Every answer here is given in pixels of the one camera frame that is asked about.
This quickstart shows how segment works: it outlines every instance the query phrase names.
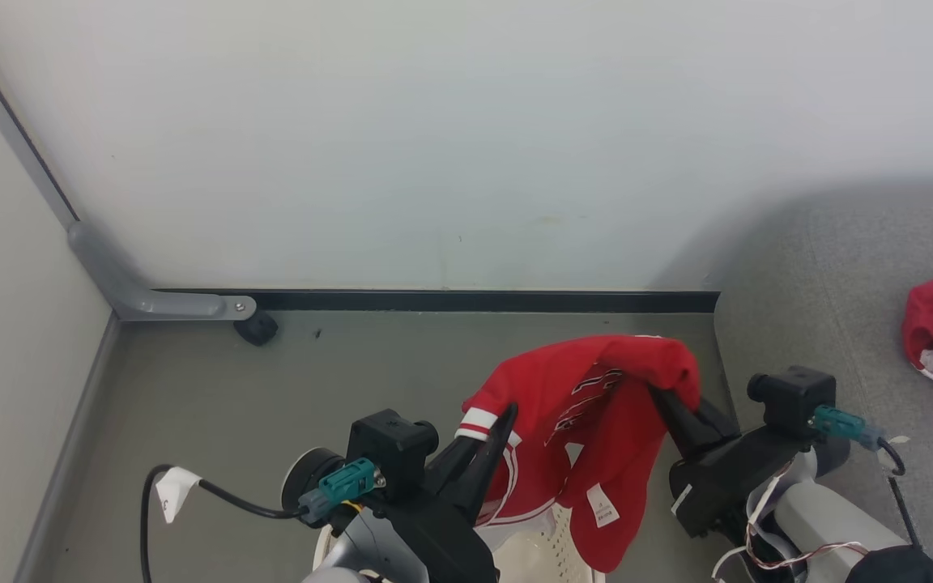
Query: cable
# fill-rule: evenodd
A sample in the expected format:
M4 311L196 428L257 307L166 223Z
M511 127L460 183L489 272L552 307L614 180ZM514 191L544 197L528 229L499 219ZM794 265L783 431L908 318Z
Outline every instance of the cable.
M829 545L823 545L818 547L814 551L804 553L797 557L792 558L792 560L782 560L782 561L763 561L755 555L755 549L751 544L751 538L755 534L755 523L758 521L758 517L761 516L762 510L765 509L769 498L773 495L773 491L777 484L780 483L780 479L787 473L787 470L790 469L793 460L787 462L787 465L782 467L780 471L773 474L773 479L770 479L768 487L765 489L765 493L762 494L762 497L758 500L758 504L755 506L755 512L748 517L747 528L744 528L744 547L748 551L748 556L751 556L751 561L754 561L754 564L763 569L763 571L774 571L777 568L790 567L792 564L799 564L799 562L810 560L812 557L816 557L822 554L826 554L832 551L839 549L848 549L859 553L860 555L866 556L870 553L870 550L863 546L862 543L857 543L853 540L850 543L830 543Z
M146 474L146 481L143 483L142 516L139 522L139 562L143 572L143 583L151 583L151 576L149 576L149 545L147 541L147 532L149 531L149 497L151 497L151 492L153 490L153 480L155 480L156 476L159 474L163 474L172 468L174 468L174 466L170 464L160 464L159 466L153 467L153 469ZM266 519L296 519L296 517L300 517L301 514L308 512L308 509L304 506L301 506L297 510L266 509L266 507L252 504L243 498L229 494L222 490L221 487L205 479L200 479L199 486L233 506L237 506L238 509L247 510L248 513L256 514L256 516L259 517L266 517Z
M895 469L892 470L892 473L896 476L906 475L906 465L902 461L902 457L900 457L899 453L892 447L892 444L889 444L888 440L884 438L877 438L877 445L886 451L889 457L892 458L892 461L895 462Z
M726 583L722 577L718 576L718 570L721 569L724 564L726 564L726 560L728 560L728 558L732 557L733 555L739 555L747 549L747 547L736 547L736 549L733 549L732 551L726 551L725 555L719 557L715 567L711 568L711 580L715 583Z
M892 495L895 496L895 503L899 506L899 513L902 514L902 523L906 525L906 532L910 534L912 547L921 550L922 546L917 536L917 530L914 529L914 519L910 516L910 509L906 507L906 499L903 497L902 491L899 490L899 480L895 479L895 476L906 474L906 465L902 461L901 455L895 450L895 447L892 447L891 443L888 443L888 440L880 438L877 440L877 445L886 451L892 461L895 462L895 469L892 470L893 475L888 476L888 486L892 487Z

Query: red and white wire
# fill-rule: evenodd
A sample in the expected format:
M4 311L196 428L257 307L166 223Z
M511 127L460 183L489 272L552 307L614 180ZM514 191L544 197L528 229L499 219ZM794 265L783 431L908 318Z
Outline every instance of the red and white wire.
M773 474L773 478L770 479L768 486L765 488L765 493L762 494L762 497L759 498L758 504L755 506L754 512L751 513L751 516L748 517L747 528L744 528L744 546L736 547L736 549L730 550L725 555L722 555L722 558L719 558L718 563L715 564L714 569L711 572L711 579L722 582L722 579L718 578L718 570L722 568L722 564L728 560L729 557L739 554L741 552L747 552L748 556L751 557L751 561L758 567L763 569L763 571L773 571L777 568L790 567L792 564L799 564L799 562L810 560L813 557L819 555L825 555L826 553L836 551L837 549L849 549L860 555L866 556L870 553L870 550L867 549L862 543L853 542L850 543L829 543L828 545L823 545L818 547L814 551L804 553L800 556L791 558L791 560L782 560L782 561L763 561L755 555L755 549L751 544L752 535L755 534L755 524L758 521L758 517L761 516L762 510L765 509L769 498L773 495L773 491L777 488L777 484L780 483L780 479L787 473L787 470L790 469L793 460L787 462L787 465L782 467L780 471Z

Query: black wheel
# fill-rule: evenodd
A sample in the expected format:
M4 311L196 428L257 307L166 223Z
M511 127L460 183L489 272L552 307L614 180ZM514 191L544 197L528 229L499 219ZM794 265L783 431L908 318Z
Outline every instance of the black wheel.
M264 343L273 339L275 332L279 332L279 324L262 310L255 311L247 320L234 321L232 327L236 328L241 338L256 347L264 346Z

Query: white tag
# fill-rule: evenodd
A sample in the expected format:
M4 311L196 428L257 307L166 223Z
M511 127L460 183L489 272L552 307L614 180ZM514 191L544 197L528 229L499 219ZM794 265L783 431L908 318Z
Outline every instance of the white tag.
M185 496L200 481L200 476L193 472L172 468L156 483L156 495L160 498L160 509L164 510L164 521L171 524L181 509Z
M689 491L690 491L690 490L693 490L693 484L691 484L691 483L686 484L686 487L685 487L685 488L682 488L682 494L680 494L679 497L675 499L675 504L672 504L672 505L671 505L671 515L672 515L672 516L675 516L676 510L679 509L679 505L682 504L682 501L684 501L684 499L686 498L686 495L689 494Z
M611 504L611 499L607 498L607 494L603 494L603 488L598 483L589 488L586 498L589 499L589 506L592 506L593 516L596 516L596 528L603 528L612 521L620 519L621 514L618 514L618 509Z

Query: gray metal bar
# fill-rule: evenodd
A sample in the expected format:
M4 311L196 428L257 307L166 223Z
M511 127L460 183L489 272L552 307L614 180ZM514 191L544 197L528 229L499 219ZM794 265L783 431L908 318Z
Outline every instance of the gray metal bar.
M48 166L45 166L44 160L37 154L26 130L22 129L21 122L7 109L4 99L0 92L0 133L6 139L6 143L10 144L23 169L27 170L41 197L49 204L49 209L52 209L63 228L68 228L78 217L54 178L49 175Z
M137 280L92 225L74 221L67 243L123 321L247 320L257 309L249 296L155 291Z

